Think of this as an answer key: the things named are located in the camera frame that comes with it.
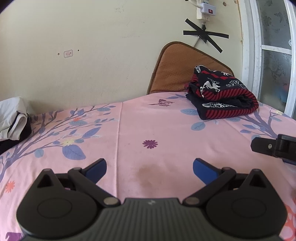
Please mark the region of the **black red patterned knit garment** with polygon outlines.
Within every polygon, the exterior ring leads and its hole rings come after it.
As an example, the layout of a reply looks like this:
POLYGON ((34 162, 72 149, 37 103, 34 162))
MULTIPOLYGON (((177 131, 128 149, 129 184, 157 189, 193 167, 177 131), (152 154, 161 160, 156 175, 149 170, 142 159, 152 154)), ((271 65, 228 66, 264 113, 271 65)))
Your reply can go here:
POLYGON ((194 68, 185 90, 201 120, 233 118, 253 113, 259 107, 255 95, 239 79, 203 65, 194 68))

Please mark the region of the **pink floral bed sheet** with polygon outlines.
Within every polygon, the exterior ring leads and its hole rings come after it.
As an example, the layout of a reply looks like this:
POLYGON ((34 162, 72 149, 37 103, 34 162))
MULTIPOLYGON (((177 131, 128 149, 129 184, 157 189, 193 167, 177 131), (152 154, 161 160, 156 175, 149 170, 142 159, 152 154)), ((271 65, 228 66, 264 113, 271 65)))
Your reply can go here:
POLYGON ((286 205, 284 240, 295 240, 295 166, 255 153, 255 137, 295 136, 295 120, 266 104, 252 114, 201 120, 185 94, 155 93, 125 102, 57 110, 31 117, 31 135, 1 154, 1 240, 19 240, 16 210, 39 173, 65 173, 104 158, 99 186, 121 200, 184 199, 203 186, 201 158, 239 173, 263 171, 286 205))

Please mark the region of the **black folded garment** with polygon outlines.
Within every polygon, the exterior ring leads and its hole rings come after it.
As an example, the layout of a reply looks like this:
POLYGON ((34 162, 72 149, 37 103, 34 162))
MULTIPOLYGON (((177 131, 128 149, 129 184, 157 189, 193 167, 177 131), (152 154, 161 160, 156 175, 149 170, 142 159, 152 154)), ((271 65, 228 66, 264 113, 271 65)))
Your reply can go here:
POLYGON ((16 144, 19 144, 20 142, 25 140, 31 134, 31 132, 32 132, 31 118, 27 115, 27 122, 26 122, 24 129, 22 130, 22 132, 20 134, 20 138, 18 140, 8 139, 8 140, 1 141, 0 154, 3 154, 5 151, 9 150, 10 148, 15 146, 16 144))

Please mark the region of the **white folded garment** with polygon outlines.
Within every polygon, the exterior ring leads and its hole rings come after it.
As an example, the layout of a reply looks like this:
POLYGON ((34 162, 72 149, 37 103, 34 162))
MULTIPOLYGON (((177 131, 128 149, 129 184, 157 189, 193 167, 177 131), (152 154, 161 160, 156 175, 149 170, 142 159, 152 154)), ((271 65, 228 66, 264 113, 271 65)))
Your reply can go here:
POLYGON ((1 141, 19 140, 28 120, 28 104, 22 97, 1 101, 1 141))

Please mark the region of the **brown mesh cushion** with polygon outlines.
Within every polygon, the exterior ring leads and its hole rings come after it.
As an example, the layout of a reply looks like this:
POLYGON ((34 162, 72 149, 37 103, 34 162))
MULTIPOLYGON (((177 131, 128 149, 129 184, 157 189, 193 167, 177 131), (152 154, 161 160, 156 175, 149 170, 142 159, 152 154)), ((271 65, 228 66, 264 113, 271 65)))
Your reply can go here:
POLYGON ((182 42, 170 42, 161 50, 151 76, 147 94, 158 92, 183 92, 189 83, 194 67, 202 64, 211 70, 233 75, 227 65, 214 57, 182 42))

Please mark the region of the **black tape cross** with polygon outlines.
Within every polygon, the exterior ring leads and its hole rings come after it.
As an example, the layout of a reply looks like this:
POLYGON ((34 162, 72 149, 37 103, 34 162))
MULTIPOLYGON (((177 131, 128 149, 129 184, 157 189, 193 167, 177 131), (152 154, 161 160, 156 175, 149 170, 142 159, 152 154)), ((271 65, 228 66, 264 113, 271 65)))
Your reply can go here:
POLYGON ((223 50, 220 48, 220 46, 211 38, 211 36, 229 39, 228 34, 224 33, 217 33, 217 32, 211 32, 206 30, 206 25, 202 24, 201 27, 190 21, 189 19, 185 20, 185 23, 188 24, 193 30, 183 30, 184 36, 197 36, 199 37, 205 44, 210 43, 219 53, 222 53, 223 50))

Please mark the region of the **white window frame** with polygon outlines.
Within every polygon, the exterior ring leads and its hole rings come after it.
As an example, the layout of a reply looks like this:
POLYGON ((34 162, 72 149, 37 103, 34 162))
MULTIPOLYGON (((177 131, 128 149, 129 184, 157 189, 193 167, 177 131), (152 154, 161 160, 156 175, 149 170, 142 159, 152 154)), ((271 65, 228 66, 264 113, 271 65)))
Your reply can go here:
POLYGON ((242 80, 257 99, 295 118, 295 4, 238 1, 242 80))

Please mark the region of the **white wall power adapter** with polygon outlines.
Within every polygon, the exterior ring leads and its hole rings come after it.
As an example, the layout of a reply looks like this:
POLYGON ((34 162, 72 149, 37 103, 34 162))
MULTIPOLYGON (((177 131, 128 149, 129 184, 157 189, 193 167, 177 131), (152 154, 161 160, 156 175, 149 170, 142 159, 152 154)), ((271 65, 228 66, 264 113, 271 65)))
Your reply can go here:
POLYGON ((197 20, 208 22, 211 16, 216 15, 216 7, 208 0, 188 0, 188 2, 196 8, 197 20))

